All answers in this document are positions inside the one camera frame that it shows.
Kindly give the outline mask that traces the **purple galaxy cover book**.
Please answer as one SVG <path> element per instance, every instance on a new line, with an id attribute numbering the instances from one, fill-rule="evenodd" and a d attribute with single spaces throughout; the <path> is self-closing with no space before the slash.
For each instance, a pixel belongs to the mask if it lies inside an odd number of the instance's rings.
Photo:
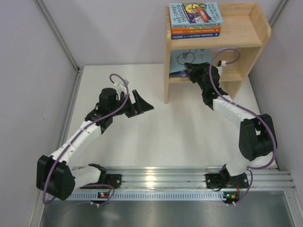
<path id="1" fill-rule="evenodd" d="M 188 77 L 188 73 L 186 70 L 182 70 L 182 71 L 170 73 L 169 76 L 172 78 L 183 78 L 183 77 Z"/>

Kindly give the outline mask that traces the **light blue thin booklet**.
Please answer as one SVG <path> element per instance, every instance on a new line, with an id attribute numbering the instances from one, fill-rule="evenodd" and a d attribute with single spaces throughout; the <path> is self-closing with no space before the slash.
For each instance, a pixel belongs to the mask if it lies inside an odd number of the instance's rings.
<path id="1" fill-rule="evenodd" d="M 170 53 L 169 72 L 175 73 L 186 69 L 185 63 L 200 64 L 210 62 L 212 51 L 209 49 L 173 50 Z"/>

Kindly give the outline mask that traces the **blue 91-storey treehouse book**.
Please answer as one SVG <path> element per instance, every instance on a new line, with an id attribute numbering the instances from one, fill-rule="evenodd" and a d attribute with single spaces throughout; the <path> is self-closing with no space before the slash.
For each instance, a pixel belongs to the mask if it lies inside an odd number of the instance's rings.
<path id="1" fill-rule="evenodd" d="M 218 33 L 201 33 L 201 34 L 181 34 L 181 35 L 172 35 L 172 40 L 179 39 L 192 39 L 192 38 L 204 38 L 204 37 L 218 37 L 220 32 Z"/>

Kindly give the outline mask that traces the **orange 78-storey treehouse book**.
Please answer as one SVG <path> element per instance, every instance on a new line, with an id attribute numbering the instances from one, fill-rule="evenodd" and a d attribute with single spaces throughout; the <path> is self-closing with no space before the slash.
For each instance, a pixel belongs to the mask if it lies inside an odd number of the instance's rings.
<path id="1" fill-rule="evenodd" d="M 182 27 L 172 28 L 172 35 L 184 35 L 184 34 L 204 34 L 204 33 L 218 33 L 221 31 L 221 26 L 214 27 Z"/>

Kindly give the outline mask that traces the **light blue 143-storey treehouse book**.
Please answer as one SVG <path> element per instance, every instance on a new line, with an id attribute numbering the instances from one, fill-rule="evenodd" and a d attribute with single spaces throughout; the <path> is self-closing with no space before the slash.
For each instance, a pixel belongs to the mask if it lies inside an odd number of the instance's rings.
<path id="1" fill-rule="evenodd" d="M 216 2 L 170 3 L 169 13 L 172 28 L 214 27 L 223 24 Z"/>

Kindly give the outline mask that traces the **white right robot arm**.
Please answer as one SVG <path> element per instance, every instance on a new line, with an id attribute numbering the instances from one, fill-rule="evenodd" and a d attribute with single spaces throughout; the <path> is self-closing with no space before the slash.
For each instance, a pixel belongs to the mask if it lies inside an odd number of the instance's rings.
<path id="1" fill-rule="evenodd" d="M 257 115 L 235 104 L 228 93 L 220 88 L 219 79 L 224 65 L 224 61 L 217 66 L 185 63 L 185 68 L 190 81 L 199 85 L 204 104 L 221 113 L 239 129 L 239 151 L 222 167 L 222 172 L 228 177 L 236 177 L 243 174 L 257 158 L 273 153 L 277 141 L 273 121 L 268 114 Z"/>

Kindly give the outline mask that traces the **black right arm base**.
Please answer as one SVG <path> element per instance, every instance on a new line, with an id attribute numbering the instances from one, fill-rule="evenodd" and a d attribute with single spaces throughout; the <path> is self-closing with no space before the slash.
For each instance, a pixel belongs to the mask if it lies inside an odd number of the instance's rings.
<path id="1" fill-rule="evenodd" d="M 221 189 L 247 189 L 249 186 L 249 181 L 245 173 L 238 176 L 227 176 L 217 174 L 206 174 L 206 187 L 207 189 L 212 189 L 214 191 Z"/>

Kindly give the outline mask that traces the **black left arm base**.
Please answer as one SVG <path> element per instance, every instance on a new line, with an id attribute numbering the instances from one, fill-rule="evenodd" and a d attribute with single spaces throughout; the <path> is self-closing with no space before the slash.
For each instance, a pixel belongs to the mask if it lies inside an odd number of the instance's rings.
<path id="1" fill-rule="evenodd" d="M 113 186 L 115 189 L 120 188 L 122 183 L 122 175 L 121 174 L 107 174 L 105 177 L 102 177 L 102 184 L 108 184 Z"/>

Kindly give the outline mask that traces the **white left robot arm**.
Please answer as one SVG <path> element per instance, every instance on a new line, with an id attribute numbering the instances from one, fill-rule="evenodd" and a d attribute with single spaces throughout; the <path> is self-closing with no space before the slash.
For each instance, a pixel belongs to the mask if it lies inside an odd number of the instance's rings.
<path id="1" fill-rule="evenodd" d="M 76 160 L 88 146 L 113 122 L 113 117 L 138 116 L 154 107 L 147 103 L 136 90 L 132 91 L 135 102 L 125 92 L 105 88 L 99 95 L 95 108 L 88 113 L 80 128 L 58 150 L 49 156 L 42 155 L 37 162 L 36 186 L 43 195 L 50 194 L 60 200 L 67 199 L 74 189 L 106 183 L 107 171 L 98 164 L 74 169 Z"/>

